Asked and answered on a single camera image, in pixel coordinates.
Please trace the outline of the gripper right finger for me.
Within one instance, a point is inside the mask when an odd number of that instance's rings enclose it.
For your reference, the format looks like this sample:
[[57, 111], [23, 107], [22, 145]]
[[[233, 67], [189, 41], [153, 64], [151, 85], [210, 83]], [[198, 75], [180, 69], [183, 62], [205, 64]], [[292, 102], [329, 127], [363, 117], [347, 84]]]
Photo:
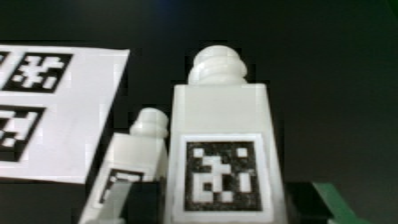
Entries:
[[313, 186], [333, 213], [327, 224], [373, 224], [357, 216], [334, 185], [331, 183], [315, 182]]

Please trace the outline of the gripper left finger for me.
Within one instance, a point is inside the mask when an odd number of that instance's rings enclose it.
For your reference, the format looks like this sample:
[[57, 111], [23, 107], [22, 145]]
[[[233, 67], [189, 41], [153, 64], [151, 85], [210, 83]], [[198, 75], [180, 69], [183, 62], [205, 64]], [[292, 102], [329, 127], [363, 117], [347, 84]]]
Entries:
[[102, 212], [98, 215], [100, 224], [125, 224], [125, 219], [121, 218], [121, 212], [127, 203], [130, 189], [132, 189], [132, 183], [118, 181], [111, 188], [109, 199], [105, 201]]

